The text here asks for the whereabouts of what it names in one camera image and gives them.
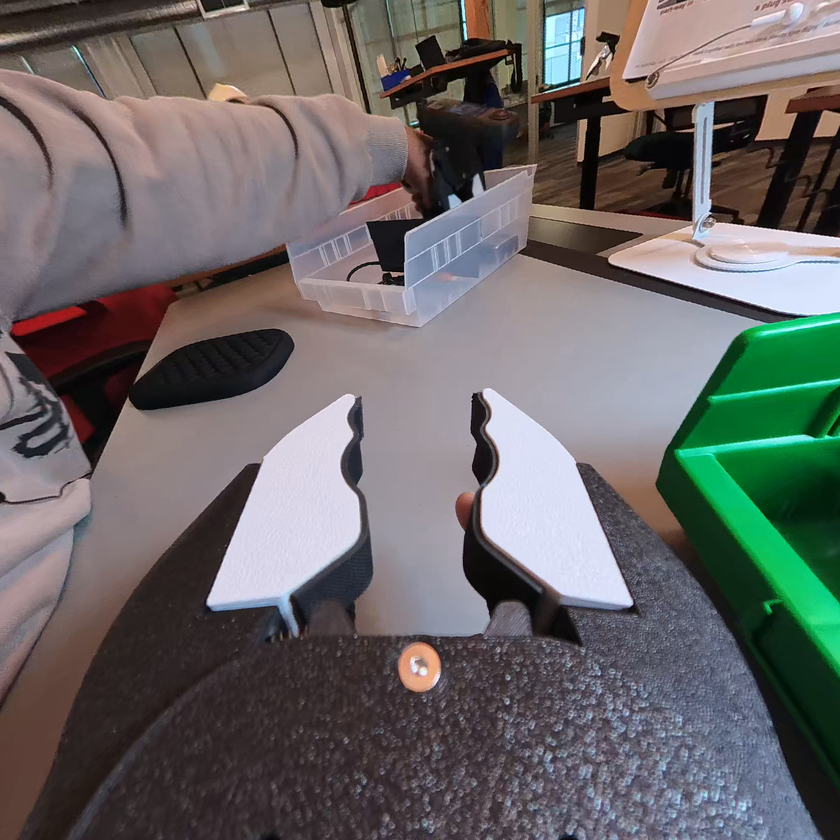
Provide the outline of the person's beige hoodie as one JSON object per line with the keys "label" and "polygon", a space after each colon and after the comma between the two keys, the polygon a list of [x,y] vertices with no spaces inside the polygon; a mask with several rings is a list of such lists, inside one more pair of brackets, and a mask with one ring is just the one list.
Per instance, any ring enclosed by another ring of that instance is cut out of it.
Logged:
{"label": "person's beige hoodie", "polygon": [[90,471],[65,404],[2,331],[1,700],[64,590]]}

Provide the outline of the red chair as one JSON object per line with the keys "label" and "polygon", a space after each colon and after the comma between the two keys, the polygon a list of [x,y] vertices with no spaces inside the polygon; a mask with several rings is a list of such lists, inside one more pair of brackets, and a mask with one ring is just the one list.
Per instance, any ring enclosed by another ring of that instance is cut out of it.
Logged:
{"label": "red chair", "polygon": [[98,460],[176,295],[166,285],[120,292],[18,321],[14,340],[59,398],[90,462]]}

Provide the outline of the wooden standing desk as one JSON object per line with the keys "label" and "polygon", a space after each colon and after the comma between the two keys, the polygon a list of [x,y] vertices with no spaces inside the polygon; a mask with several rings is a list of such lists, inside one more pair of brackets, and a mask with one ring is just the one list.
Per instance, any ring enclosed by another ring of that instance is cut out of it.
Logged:
{"label": "wooden standing desk", "polygon": [[514,93],[520,93],[523,85],[522,46],[508,41],[504,49],[449,61],[415,76],[409,76],[390,90],[381,92],[379,99],[387,99],[392,109],[399,109],[409,103],[446,92],[451,83],[476,75],[480,70],[490,70],[500,62],[512,67],[510,89]]}

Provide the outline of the green plastic bin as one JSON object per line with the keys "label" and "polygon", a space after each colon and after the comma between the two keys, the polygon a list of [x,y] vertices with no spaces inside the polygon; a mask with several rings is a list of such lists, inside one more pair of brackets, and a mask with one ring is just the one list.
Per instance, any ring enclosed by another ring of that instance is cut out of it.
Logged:
{"label": "green plastic bin", "polygon": [[838,313],[739,334],[656,487],[838,786]]}

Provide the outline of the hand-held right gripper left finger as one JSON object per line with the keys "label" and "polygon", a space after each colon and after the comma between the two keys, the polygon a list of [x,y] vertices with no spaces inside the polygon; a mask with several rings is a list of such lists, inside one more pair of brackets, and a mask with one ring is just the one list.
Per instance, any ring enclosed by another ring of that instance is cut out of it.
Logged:
{"label": "hand-held right gripper left finger", "polygon": [[362,400],[346,394],[269,451],[206,597],[209,610],[274,608],[299,636],[319,604],[351,609],[373,576],[359,487],[363,436]]}

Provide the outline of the person's left hand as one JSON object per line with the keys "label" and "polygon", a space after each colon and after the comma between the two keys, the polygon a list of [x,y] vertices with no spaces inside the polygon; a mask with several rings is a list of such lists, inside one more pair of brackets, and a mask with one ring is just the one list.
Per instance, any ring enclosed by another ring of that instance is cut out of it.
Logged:
{"label": "person's left hand", "polygon": [[432,150],[434,140],[425,133],[406,127],[407,157],[402,184],[421,208],[431,205],[433,185]]}

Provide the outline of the clear plastic bin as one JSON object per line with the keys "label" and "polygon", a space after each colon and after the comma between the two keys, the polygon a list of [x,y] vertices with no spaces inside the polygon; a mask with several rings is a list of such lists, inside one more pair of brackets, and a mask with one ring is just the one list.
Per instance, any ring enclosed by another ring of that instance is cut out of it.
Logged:
{"label": "clear plastic bin", "polygon": [[351,206],[287,245],[304,300],[324,312],[419,328],[527,244],[534,164],[486,173],[487,189],[405,236],[404,274],[384,272],[366,224],[420,218],[407,191]]}

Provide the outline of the person's left forearm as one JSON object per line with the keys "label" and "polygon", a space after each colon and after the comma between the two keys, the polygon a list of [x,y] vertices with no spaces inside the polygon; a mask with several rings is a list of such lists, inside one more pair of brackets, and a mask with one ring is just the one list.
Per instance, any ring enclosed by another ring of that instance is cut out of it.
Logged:
{"label": "person's left forearm", "polygon": [[120,98],[2,70],[2,325],[294,242],[402,182],[406,126],[336,95]]}

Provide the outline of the wooden desk black legs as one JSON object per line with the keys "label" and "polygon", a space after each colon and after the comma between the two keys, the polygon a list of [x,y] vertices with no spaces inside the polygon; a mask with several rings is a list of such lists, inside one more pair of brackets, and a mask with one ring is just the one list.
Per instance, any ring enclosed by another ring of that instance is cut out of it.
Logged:
{"label": "wooden desk black legs", "polygon": [[539,106],[549,104],[562,122],[585,122],[584,154],[581,164],[579,208],[595,209],[595,194],[599,172],[602,121],[606,117],[625,113],[613,99],[609,77],[579,82],[531,96],[529,117],[539,117]]}

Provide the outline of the brown top desk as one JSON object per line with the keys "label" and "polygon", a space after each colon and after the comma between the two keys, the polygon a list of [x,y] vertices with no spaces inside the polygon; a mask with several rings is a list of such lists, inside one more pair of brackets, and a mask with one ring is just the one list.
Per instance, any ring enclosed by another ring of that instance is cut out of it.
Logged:
{"label": "brown top desk", "polygon": [[[816,136],[817,125],[825,112],[839,113],[839,86],[815,87],[788,101],[785,112],[794,115],[791,132],[778,157],[770,156],[767,162],[773,175],[759,210],[756,225],[762,228],[780,228],[786,208],[796,184],[802,179],[802,167]],[[839,133],[830,143],[822,168],[814,182],[805,191],[806,204],[795,230],[803,232],[819,197],[823,197],[822,210],[816,219],[813,233],[838,236],[839,181],[830,187],[826,178],[838,157]]]}

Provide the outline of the red plastic bin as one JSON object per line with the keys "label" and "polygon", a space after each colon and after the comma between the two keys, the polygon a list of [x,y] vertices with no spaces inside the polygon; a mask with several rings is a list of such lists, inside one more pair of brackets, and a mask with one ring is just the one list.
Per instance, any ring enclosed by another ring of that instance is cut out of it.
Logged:
{"label": "red plastic bin", "polygon": [[403,188],[403,184],[399,182],[392,182],[385,185],[373,185],[371,186],[368,191],[362,196],[362,198],[355,199],[347,206],[353,207],[355,205],[359,205],[362,203],[369,202],[374,200],[377,197],[383,196],[388,193],[392,193],[393,191],[397,191]]}

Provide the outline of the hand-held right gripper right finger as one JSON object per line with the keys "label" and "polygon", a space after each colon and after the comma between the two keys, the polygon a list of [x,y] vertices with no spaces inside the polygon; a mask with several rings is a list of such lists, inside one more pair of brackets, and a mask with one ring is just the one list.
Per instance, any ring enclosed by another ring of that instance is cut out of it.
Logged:
{"label": "hand-held right gripper right finger", "polygon": [[478,487],[463,569],[491,617],[517,610],[535,636],[578,640],[569,610],[635,608],[613,548],[571,453],[499,392],[472,395]]}

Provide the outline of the black office chair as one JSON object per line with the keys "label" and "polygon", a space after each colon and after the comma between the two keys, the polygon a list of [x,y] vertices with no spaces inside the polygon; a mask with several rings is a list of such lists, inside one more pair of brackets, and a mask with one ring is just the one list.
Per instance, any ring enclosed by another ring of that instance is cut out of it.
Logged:
{"label": "black office chair", "polygon": [[[711,165],[720,164],[723,155],[746,149],[754,136],[737,130],[735,124],[719,127],[712,133]],[[633,140],[624,150],[628,161],[646,164],[644,172],[662,170],[662,188],[671,195],[661,203],[646,207],[641,214],[677,219],[692,218],[692,188],[694,171],[694,134],[684,131],[651,133]]]}

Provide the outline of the black divider in clear bin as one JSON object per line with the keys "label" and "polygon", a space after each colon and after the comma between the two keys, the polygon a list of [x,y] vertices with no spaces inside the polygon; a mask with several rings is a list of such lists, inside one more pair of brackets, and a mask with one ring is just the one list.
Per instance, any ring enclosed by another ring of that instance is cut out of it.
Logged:
{"label": "black divider in clear bin", "polygon": [[404,274],[405,236],[423,224],[421,217],[371,220],[366,224],[377,262],[384,272]]}

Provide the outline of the wooden clipboard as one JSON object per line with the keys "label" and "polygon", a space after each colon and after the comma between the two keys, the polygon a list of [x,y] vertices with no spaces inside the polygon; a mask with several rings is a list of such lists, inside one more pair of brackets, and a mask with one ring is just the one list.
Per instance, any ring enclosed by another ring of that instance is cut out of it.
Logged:
{"label": "wooden clipboard", "polygon": [[627,111],[722,102],[748,96],[767,95],[783,88],[819,88],[838,84],[839,3],[838,53],[835,55],[777,61],[765,66],[752,67],[747,67],[746,62],[738,62],[736,66],[721,67],[719,62],[705,61],[692,63],[683,70],[656,71],[648,77],[625,80],[623,71],[645,5],[646,2],[631,2],[612,65],[612,95],[615,101]]}

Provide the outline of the white document stand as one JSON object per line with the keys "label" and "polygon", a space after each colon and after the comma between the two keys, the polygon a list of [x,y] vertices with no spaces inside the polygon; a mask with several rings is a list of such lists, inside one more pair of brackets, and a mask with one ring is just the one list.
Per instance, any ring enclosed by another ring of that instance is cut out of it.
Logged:
{"label": "white document stand", "polygon": [[838,311],[838,237],[716,221],[712,102],[692,110],[691,223],[611,254],[611,266],[769,312]]}

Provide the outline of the printed instruction sheet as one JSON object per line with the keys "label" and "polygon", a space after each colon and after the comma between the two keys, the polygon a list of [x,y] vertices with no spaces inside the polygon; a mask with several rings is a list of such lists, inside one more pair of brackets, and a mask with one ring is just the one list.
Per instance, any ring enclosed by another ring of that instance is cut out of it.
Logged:
{"label": "printed instruction sheet", "polygon": [[777,61],[838,53],[838,2],[646,2],[625,80],[692,63]]}

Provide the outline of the black wrist rest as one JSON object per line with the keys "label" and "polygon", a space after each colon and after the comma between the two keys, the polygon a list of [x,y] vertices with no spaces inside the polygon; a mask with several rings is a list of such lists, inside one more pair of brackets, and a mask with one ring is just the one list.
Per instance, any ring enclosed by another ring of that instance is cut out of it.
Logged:
{"label": "black wrist rest", "polygon": [[272,380],[295,349],[280,329],[259,329],[187,344],[133,383],[141,411],[210,403],[252,392]]}

